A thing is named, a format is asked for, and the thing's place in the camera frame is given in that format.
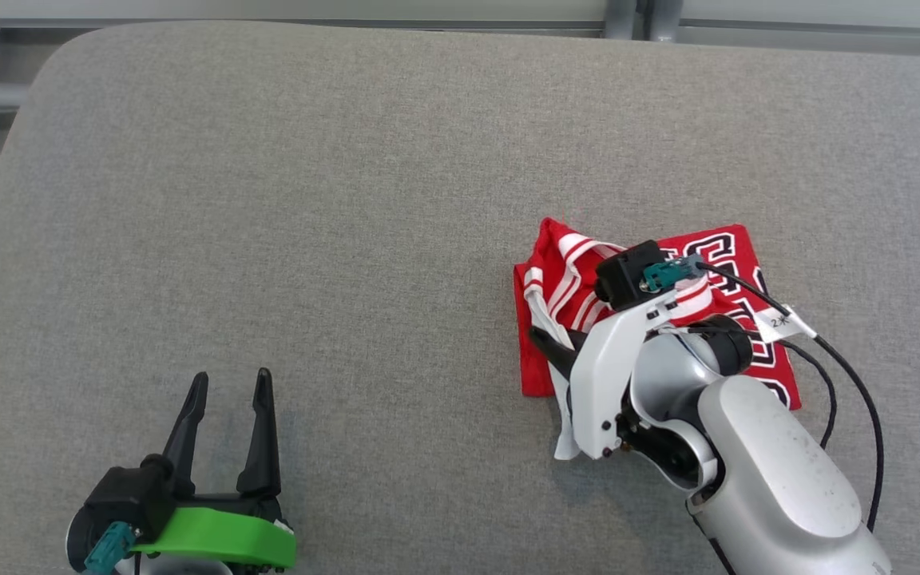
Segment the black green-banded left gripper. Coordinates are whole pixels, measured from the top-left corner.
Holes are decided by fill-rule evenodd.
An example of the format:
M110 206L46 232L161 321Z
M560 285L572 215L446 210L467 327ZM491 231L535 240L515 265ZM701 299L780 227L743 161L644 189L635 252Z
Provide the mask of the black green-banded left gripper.
M198 426L207 408L208 374L194 376L165 444L175 498L195 494L191 478ZM184 502L154 542L138 542L113 575L284 575L295 568L297 540L285 520L272 374L258 370L251 445L237 478L241 495Z

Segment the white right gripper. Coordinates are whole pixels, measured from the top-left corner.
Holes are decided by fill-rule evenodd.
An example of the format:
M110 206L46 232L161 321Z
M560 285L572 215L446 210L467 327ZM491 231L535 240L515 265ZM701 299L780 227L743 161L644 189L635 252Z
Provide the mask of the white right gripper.
M672 324L678 292L652 294L590 331L541 327L530 341L569 381L569 458L606 458L627 443L651 462L715 459L700 426L675 404L718 378L718 358L700 335Z

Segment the red and white jersey garment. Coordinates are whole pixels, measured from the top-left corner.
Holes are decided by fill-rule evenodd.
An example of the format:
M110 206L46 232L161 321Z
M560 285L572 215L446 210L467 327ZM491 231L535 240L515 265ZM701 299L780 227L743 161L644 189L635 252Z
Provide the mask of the red and white jersey garment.
M663 239L660 248L669 259L700 255L708 264L764 287L751 237L741 224ZM552 336L561 330L586 332L609 317L613 310L595 294L596 268L620 251L620 245L591 239L558 220L541 220L532 254L514 266L521 390L526 396L548 398L567 389L566 383L553 383L551 368L533 345L530 331L540 327ZM676 327L722 314L754 331L755 316L770 312L762 299L722 276L709 276L706 284L688 281L676 291L676 302Z

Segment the grey metal double post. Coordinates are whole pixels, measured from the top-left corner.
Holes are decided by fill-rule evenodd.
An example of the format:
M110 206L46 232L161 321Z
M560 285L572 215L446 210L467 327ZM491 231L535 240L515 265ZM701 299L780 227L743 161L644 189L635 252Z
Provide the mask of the grey metal double post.
M600 37L676 42L685 0L606 0Z

